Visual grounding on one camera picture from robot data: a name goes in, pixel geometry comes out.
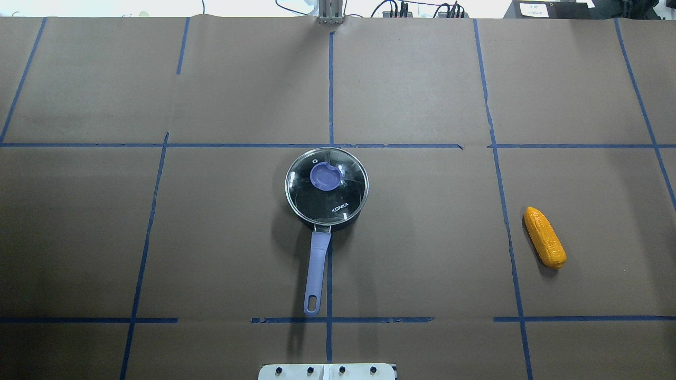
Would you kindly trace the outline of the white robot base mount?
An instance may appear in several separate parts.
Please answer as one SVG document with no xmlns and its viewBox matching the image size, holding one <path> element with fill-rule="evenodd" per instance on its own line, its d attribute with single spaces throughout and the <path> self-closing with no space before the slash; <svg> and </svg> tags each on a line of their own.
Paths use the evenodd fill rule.
<svg viewBox="0 0 676 380">
<path fill-rule="evenodd" d="M 312 363 L 264 365 L 258 379 L 397 379 L 388 363 Z"/>
</svg>

